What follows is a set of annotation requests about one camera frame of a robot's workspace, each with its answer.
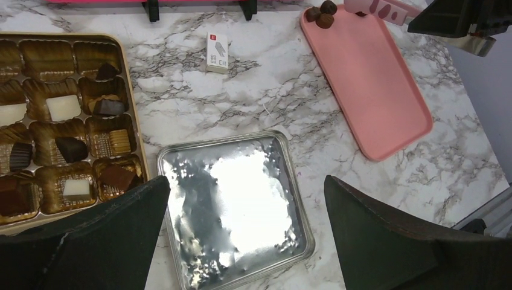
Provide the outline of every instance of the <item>marble countertop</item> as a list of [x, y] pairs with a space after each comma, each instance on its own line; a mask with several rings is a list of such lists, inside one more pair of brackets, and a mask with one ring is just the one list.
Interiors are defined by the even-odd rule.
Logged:
[[[109, 33], [119, 38], [131, 67], [153, 176], [156, 154], [169, 144], [265, 129], [286, 134], [316, 239], [315, 253], [241, 289], [344, 289], [323, 196], [326, 175], [446, 226], [508, 184], [448, 51], [393, 25], [389, 29], [432, 112], [434, 129], [385, 161], [368, 161], [299, 26], [301, 10], [321, 2], [260, 5], [250, 22], [235, 3], [163, 7], [161, 20], [151, 24], [139, 4], [3, 0], [0, 30]], [[426, 6], [423, 0], [414, 4]], [[204, 71], [207, 31], [230, 39], [227, 75]], [[146, 289], [177, 285], [162, 227]]]

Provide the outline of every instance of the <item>chocolate truffle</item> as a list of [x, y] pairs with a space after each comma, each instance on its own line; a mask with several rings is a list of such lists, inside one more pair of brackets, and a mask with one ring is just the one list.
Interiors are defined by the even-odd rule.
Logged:
[[109, 132], [110, 148], [114, 155], [128, 154], [132, 151], [126, 129]]
[[116, 116], [124, 113], [124, 104], [121, 101], [103, 99], [94, 106], [94, 115]]
[[57, 137], [55, 144], [67, 163], [73, 163], [87, 158], [87, 145], [73, 137]]
[[16, 178], [0, 179], [0, 216], [16, 216], [30, 212], [27, 195]]
[[27, 168], [32, 159], [32, 144], [16, 142], [9, 156], [9, 170], [15, 172]]
[[323, 28], [323, 29], [328, 29], [329, 27], [331, 27], [334, 23], [334, 17], [330, 14], [322, 14], [320, 15], [320, 18], [318, 18], [316, 20], [316, 24], [318, 25], [318, 27], [320, 28]]
[[114, 186], [118, 190], [125, 192], [126, 190], [130, 190], [136, 186], [138, 177], [135, 172], [112, 164], [103, 169], [98, 180], [106, 185]]
[[320, 12], [329, 14], [329, 15], [336, 14], [337, 10], [338, 10], [338, 7], [331, 0], [324, 1], [324, 3], [322, 3], [322, 5], [320, 6]]
[[102, 95], [99, 98], [95, 98], [94, 100], [89, 101], [87, 106], [89, 107], [89, 110], [91, 113], [94, 112], [94, 108], [96, 107], [96, 103], [101, 100], [112, 100], [112, 101], [119, 101], [119, 97], [117, 95]]
[[110, 80], [119, 74], [119, 71], [111, 64], [104, 63], [98, 69], [96, 80]]
[[311, 7], [308, 10], [306, 10], [306, 20], [307, 22], [313, 22], [316, 21], [322, 12], [320, 12], [320, 9], [318, 7]]

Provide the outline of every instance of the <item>pink plastic tray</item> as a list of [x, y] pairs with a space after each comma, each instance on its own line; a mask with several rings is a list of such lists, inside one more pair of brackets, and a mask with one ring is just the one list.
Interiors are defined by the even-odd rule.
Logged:
[[334, 24], [300, 23], [363, 154], [381, 161], [432, 130], [429, 112], [385, 23], [338, 6]]

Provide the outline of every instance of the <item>metal tin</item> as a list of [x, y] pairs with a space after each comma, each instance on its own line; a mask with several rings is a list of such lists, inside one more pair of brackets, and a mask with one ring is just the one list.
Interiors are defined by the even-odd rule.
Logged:
[[[129, 67], [123, 46], [106, 34], [86, 33], [0, 33], [0, 103], [26, 103], [25, 117], [0, 127], [0, 178], [12, 176], [31, 185], [31, 211], [13, 217], [0, 217], [0, 234], [15, 234], [51, 222], [122, 192], [101, 185], [97, 177], [108, 164], [135, 171], [146, 181], [147, 161], [140, 134]], [[119, 73], [112, 79], [95, 80], [100, 63], [111, 63]], [[48, 97], [75, 94], [81, 114], [53, 122], [44, 101]], [[101, 118], [92, 116], [88, 101], [102, 94], [115, 94], [125, 103], [126, 112]], [[108, 144], [110, 131], [126, 129], [131, 153], [116, 155]], [[23, 137], [32, 143], [35, 154], [21, 172], [10, 173], [5, 165], [14, 141]], [[55, 137], [75, 137], [88, 145], [83, 162], [66, 164], [54, 145]], [[69, 202], [62, 198], [65, 178], [89, 179], [94, 198]]]
[[181, 289], [234, 289], [315, 249], [286, 137], [266, 131], [163, 148]]

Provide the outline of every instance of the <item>gray wall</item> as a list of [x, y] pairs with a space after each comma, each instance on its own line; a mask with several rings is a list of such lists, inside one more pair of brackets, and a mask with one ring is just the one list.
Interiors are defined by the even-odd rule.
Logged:
[[486, 57], [448, 47], [499, 164], [512, 182], [512, 27]]

